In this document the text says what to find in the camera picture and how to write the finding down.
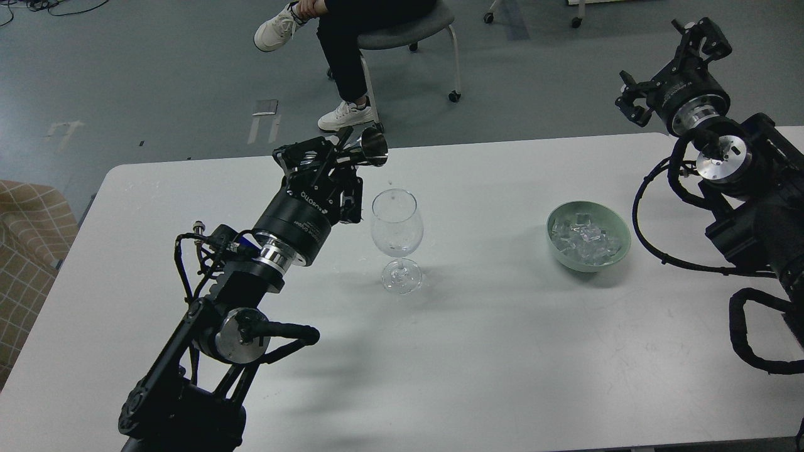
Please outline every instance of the white table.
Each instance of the white table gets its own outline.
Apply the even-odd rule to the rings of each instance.
[[[804,148],[802,129],[785,133]],[[411,258],[425,286],[385,292],[379,272],[390,258],[368,221],[335,226],[314,264],[293,267],[260,305],[322,339],[260,370],[238,450],[578,450],[795,434],[804,377],[751,368],[728,339],[731,294],[784,296],[775,281],[662,266],[635,238],[623,262],[598,274],[548,254],[555,206],[590,199],[627,219],[642,176],[673,142],[635,134],[399,149],[386,167],[361,169],[365,208],[388,187],[418,195],[425,238]],[[251,228],[280,178],[270,157],[112,170],[0,393],[0,450],[119,450],[121,404],[183,314],[174,238],[195,220],[208,231]],[[704,237],[709,215],[664,180],[643,205],[660,248],[723,263]],[[748,306],[747,315],[758,355],[802,358],[777,313]],[[202,386],[222,368],[203,360]]]

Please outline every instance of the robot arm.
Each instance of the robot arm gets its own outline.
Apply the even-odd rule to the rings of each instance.
[[[747,341],[743,305],[755,301],[779,310],[804,346],[804,156],[776,130],[773,121],[758,113],[742,123],[726,117],[728,94],[708,71],[712,61],[732,52],[720,28],[709,18],[681,27],[673,60],[647,82],[636,83],[628,72],[620,111],[645,126],[656,112],[668,133],[678,137],[669,158],[646,178],[634,201],[634,229],[639,240],[662,263],[686,269],[775,277],[790,302],[742,290],[730,305],[732,345],[748,364],[772,373],[804,373],[804,361],[779,363],[753,354]],[[645,99],[645,106],[634,102]],[[689,145],[698,151],[686,160]],[[705,234],[733,268],[693,265],[654,248],[638,228],[637,210],[645,187],[667,171],[673,192],[685,203],[708,210],[715,218]],[[700,177],[701,195],[693,195],[679,181],[681,175]],[[742,201],[733,208],[727,198]]]
[[[285,177],[253,229],[237,233],[221,225],[204,236],[203,226],[196,224],[195,233],[177,238],[175,257],[187,312],[122,407],[118,429],[130,437],[124,451],[234,450],[242,442],[243,402],[260,364],[274,363],[318,341],[315,328],[271,322],[257,305],[266,293],[281,291],[291,265],[313,263],[333,225],[360,221],[363,181],[357,166],[382,166],[388,145],[376,129],[366,129],[347,146],[350,134],[347,128],[329,139],[275,150],[274,160]],[[257,245],[245,240],[246,235]],[[181,262],[183,239],[196,240],[204,273],[193,293]],[[200,296],[211,279],[215,284]],[[295,340],[266,353],[271,337]],[[188,352],[189,379],[179,363]],[[230,365],[212,391],[198,386],[200,353]]]

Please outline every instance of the cable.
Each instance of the cable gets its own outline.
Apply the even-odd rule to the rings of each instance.
[[[203,278],[201,279],[201,282],[195,287],[195,292],[193,293],[193,298],[192,299],[195,300],[196,298],[199,297],[199,295],[201,294],[201,289],[209,282],[210,279],[212,279],[212,273],[214,273],[219,268],[220,262],[224,258],[223,250],[228,248],[228,246],[230,244],[237,243],[237,241],[240,240],[240,238],[242,236],[245,236],[246,234],[251,234],[251,233],[253,233],[253,230],[251,230],[251,229],[247,229],[245,231],[240,231],[240,232],[237,233],[237,235],[232,240],[230,240],[228,243],[225,243],[220,248],[220,250],[215,254],[215,259],[212,261],[212,264],[210,265],[209,269],[203,275]]]
[[[16,1],[6,0],[6,6],[8,7],[8,12],[11,13],[11,18],[6,20],[4,23],[0,23],[0,27],[2,27],[3,25],[8,25],[9,23],[11,23],[12,20],[14,20],[14,12],[11,9],[11,5],[15,3]]]
[[[769,361],[757,356],[749,345],[749,330],[745,322],[745,303],[755,302],[771,309],[790,314],[795,305],[787,300],[747,287],[737,291],[728,301],[728,332],[734,352],[753,368],[768,373],[794,375],[804,373],[804,360]]]
[[[182,240],[185,239],[207,240],[207,237],[194,233],[181,234],[176,237],[173,249],[173,261],[176,264],[179,277],[182,278],[182,286],[184,287],[184,294],[186,295],[185,302],[190,304],[195,298],[192,297],[190,281],[187,279],[187,271],[184,269],[184,261],[182,260]]]
[[[700,196],[693,195],[681,185],[679,181],[679,169],[682,167],[682,160],[684,154],[687,152],[687,145],[690,144],[690,142],[693,140],[711,141],[712,139],[717,141],[717,135],[707,130],[697,128],[690,129],[679,137],[679,140],[675,143],[675,146],[673,146],[673,152],[670,158],[667,159],[670,163],[667,166],[667,182],[670,184],[670,188],[683,202],[705,210],[711,210],[709,202]]]
[[[204,249],[203,242],[197,240],[195,242],[195,255],[199,261],[199,271],[197,272],[198,275],[205,274],[209,269],[209,265],[207,265],[207,261],[214,261],[215,254],[211,251]]]
[[[41,11],[46,10],[50,6],[50,2],[48,0],[36,0],[33,2],[25,2],[26,6],[28,7],[29,11]]]
[[[746,271],[743,269],[738,269],[737,267],[710,267],[707,265],[700,265],[700,264],[693,264],[692,262],[683,261],[678,259],[677,257],[673,257],[668,253],[663,252],[662,250],[653,246],[646,238],[642,235],[642,230],[639,228],[639,201],[642,199],[642,196],[645,194],[645,190],[648,188],[651,182],[656,179],[656,176],[660,175],[664,171],[667,171],[671,166],[668,162],[671,160],[670,157],[664,158],[661,162],[658,163],[648,173],[647,176],[642,180],[642,184],[639,186],[639,190],[637,190],[637,194],[634,197],[634,206],[631,209],[631,220],[634,223],[634,233],[636,233],[637,238],[639,239],[642,246],[645,247],[651,254],[658,257],[662,264],[670,264],[675,267],[679,267],[681,269],[687,270],[695,270],[699,272],[709,272],[709,273],[720,273],[724,276],[728,276],[730,274],[737,275],[737,276],[746,276],[746,277],[767,277],[776,279],[776,274],[772,271],[768,270],[758,270],[758,271]]]
[[[76,15],[76,14],[88,13],[88,12],[89,12],[89,11],[91,11],[91,10],[96,10],[96,9],[100,8],[101,6],[105,5],[106,3],[109,3],[109,0],[104,0],[104,1],[103,1],[103,2],[101,2],[99,5],[97,5],[97,6],[93,6],[92,8],[89,8],[88,10],[76,11],[76,12],[74,12],[74,13],[53,14],[53,13],[51,12],[51,10],[52,10],[53,8],[57,7],[58,5],[61,5],[63,2],[66,2],[66,1],[67,1],[67,0],[56,0],[56,3],[55,3],[55,4],[50,5],[50,6],[48,6],[48,7],[47,7],[47,13],[48,13],[49,15],[53,16],[53,17],[72,16],[72,15]]]

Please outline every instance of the shoe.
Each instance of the shoe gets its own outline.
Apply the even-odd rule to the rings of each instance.
[[[288,3],[282,11],[271,20],[265,21],[254,34],[254,45],[262,51],[275,51],[287,43],[293,33],[307,21],[301,21],[291,11]]]
[[[363,124],[371,122],[374,117],[371,115],[371,104],[366,101],[366,108],[358,109],[357,105],[343,101],[334,111],[331,111],[318,120],[318,128],[325,132],[337,132],[349,125]]]

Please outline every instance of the hand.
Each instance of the hand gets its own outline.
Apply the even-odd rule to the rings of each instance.
[[[303,20],[318,17],[318,14],[315,12],[315,0],[299,0],[297,7],[299,12],[298,16]]]

